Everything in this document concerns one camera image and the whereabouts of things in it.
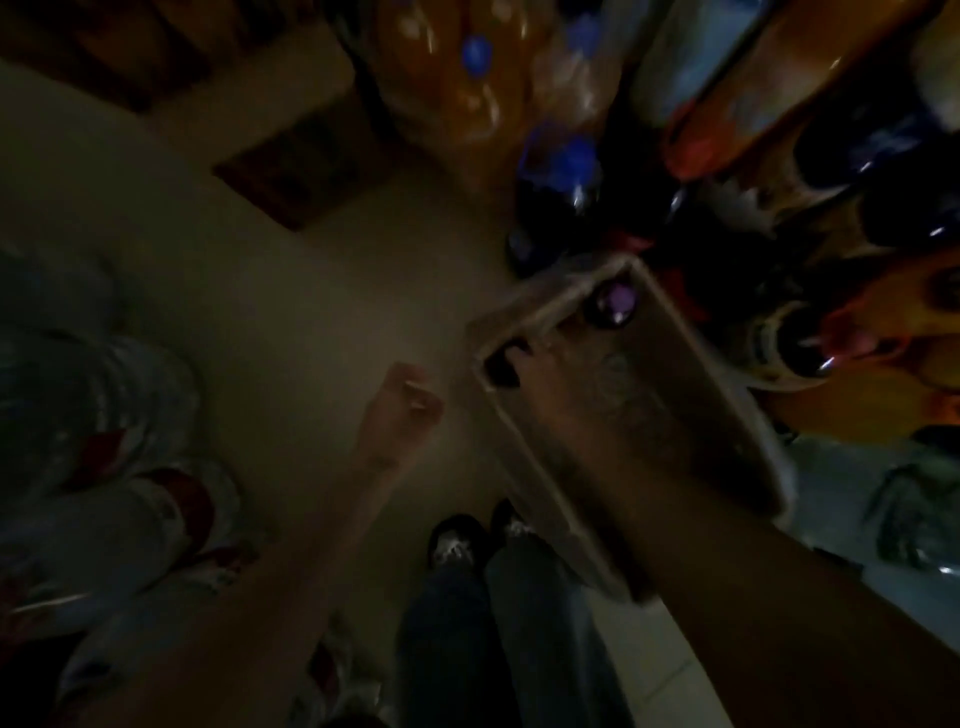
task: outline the jeans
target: jeans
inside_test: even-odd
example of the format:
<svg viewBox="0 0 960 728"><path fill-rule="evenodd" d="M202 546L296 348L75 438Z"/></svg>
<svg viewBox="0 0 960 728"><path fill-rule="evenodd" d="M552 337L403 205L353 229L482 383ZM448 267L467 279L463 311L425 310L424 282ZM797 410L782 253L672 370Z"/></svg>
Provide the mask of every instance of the jeans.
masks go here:
<svg viewBox="0 0 960 728"><path fill-rule="evenodd" d="M400 728L632 728L576 578L536 536L433 571L397 636Z"/></svg>

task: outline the blue bottle cap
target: blue bottle cap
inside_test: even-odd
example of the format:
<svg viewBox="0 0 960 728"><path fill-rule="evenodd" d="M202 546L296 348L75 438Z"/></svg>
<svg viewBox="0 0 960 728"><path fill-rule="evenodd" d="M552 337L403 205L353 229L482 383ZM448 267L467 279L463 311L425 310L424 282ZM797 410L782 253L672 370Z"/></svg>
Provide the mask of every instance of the blue bottle cap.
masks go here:
<svg viewBox="0 0 960 728"><path fill-rule="evenodd" d="M571 51L593 58L600 45L600 18L596 15L583 14L566 25L566 47Z"/></svg>
<svg viewBox="0 0 960 728"><path fill-rule="evenodd" d="M550 155L550 186L559 192L569 192L589 184L597 168L597 152L588 136L574 136Z"/></svg>
<svg viewBox="0 0 960 728"><path fill-rule="evenodd" d="M483 36L469 36L460 51L464 68L472 79L482 79L490 73L493 46Z"/></svg>

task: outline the tile floor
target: tile floor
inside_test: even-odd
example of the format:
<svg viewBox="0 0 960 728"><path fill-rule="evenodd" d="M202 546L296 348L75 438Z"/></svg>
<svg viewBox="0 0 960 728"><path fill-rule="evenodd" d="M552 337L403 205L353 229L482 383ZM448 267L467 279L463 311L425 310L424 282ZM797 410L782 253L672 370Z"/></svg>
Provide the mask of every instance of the tile floor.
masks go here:
<svg viewBox="0 0 960 728"><path fill-rule="evenodd" d="M212 447L280 529L334 479L389 363L423 364L450 396L464 323L509 289L502 231L432 168L293 236L137 119L2 66L0 96L5 214L111 260L139 325L198 369ZM501 497L469 416L455 399L449 410L344 585L344 612L384 665L431 527L455 511L485 519ZM729 724L665 611L590 599L638 725Z"/></svg>

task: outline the orange bottle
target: orange bottle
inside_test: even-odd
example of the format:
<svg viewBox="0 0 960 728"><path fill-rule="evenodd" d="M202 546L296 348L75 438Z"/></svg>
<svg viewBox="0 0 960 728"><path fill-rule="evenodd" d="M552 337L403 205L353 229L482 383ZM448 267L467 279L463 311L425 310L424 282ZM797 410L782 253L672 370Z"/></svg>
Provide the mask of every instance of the orange bottle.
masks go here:
<svg viewBox="0 0 960 728"><path fill-rule="evenodd" d="M927 0L789 0L680 122L664 161L682 182L719 172Z"/></svg>
<svg viewBox="0 0 960 728"><path fill-rule="evenodd" d="M884 365L838 370L819 387L767 394L762 402L798 432L855 443L889 442L927 425L960 425L960 396Z"/></svg>
<svg viewBox="0 0 960 728"><path fill-rule="evenodd" d="M453 0L379 0L375 32L383 72L419 96L435 98L444 69L456 62L462 22Z"/></svg>
<svg viewBox="0 0 960 728"><path fill-rule="evenodd" d="M897 261L825 321L848 324L880 338L960 333L960 248Z"/></svg>
<svg viewBox="0 0 960 728"><path fill-rule="evenodd" d="M924 384L960 392L960 336L938 336L922 342L913 371Z"/></svg>
<svg viewBox="0 0 960 728"><path fill-rule="evenodd" d="M485 37L468 37L460 62L444 76L441 113L447 136L457 146L511 138L523 119L523 94L512 59Z"/></svg>
<svg viewBox="0 0 960 728"><path fill-rule="evenodd" d="M546 44L553 25L552 5L535 0L470 0L470 32L494 48L510 48L521 68Z"/></svg>

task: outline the black sneaker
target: black sneaker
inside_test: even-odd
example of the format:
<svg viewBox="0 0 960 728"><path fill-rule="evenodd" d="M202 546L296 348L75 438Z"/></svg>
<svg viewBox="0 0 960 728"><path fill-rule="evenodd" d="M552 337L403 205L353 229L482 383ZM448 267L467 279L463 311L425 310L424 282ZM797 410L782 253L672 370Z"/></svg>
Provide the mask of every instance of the black sneaker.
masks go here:
<svg viewBox="0 0 960 728"><path fill-rule="evenodd" d="M498 550L507 543L507 539L536 534L527 521L520 517L514 505L504 498L493 509L490 517L490 535L493 540L493 550Z"/></svg>
<svg viewBox="0 0 960 728"><path fill-rule="evenodd" d="M440 523L430 534L426 564L431 570L459 564L480 571L490 559L490 536L473 516L459 514Z"/></svg>

